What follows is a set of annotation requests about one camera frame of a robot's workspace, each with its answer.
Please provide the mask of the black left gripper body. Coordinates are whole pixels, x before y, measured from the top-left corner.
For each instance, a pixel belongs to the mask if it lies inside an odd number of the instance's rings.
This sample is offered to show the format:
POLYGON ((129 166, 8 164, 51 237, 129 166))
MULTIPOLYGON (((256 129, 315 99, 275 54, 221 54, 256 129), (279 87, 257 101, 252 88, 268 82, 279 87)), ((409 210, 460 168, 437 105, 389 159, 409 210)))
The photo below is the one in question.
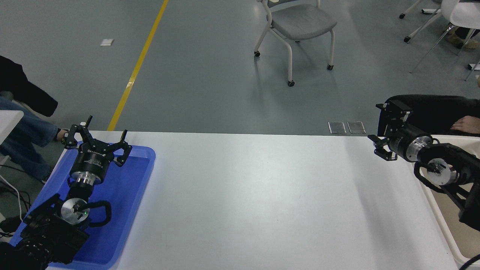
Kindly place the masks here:
POLYGON ((70 176, 76 178, 80 173, 88 172, 97 178, 105 178, 111 161, 113 161, 113 152, 107 152, 105 148, 91 149, 81 146, 70 170, 70 176))

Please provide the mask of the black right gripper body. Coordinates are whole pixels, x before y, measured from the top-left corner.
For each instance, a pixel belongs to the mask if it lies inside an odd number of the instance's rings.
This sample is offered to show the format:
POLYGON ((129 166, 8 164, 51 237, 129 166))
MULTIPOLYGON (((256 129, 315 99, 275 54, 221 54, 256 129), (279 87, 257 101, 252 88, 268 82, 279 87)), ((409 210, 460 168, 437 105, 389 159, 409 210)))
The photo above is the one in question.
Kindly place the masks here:
POLYGON ((386 137, 389 138, 388 147, 398 156, 409 162, 417 161, 416 154, 408 154, 410 144, 417 138, 418 132, 411 124, 387 125, 386 137))

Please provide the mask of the person's hand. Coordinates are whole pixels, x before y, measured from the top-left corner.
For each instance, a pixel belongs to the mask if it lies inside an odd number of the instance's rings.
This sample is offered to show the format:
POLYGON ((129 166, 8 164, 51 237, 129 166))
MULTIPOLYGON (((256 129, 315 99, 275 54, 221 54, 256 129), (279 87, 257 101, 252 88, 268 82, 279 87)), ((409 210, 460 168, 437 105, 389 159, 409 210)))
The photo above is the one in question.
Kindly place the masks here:
POLYGON ((455 121, 450 130, 470 134, 480 134, 480 118, 470 115, 464 116, 455 121))

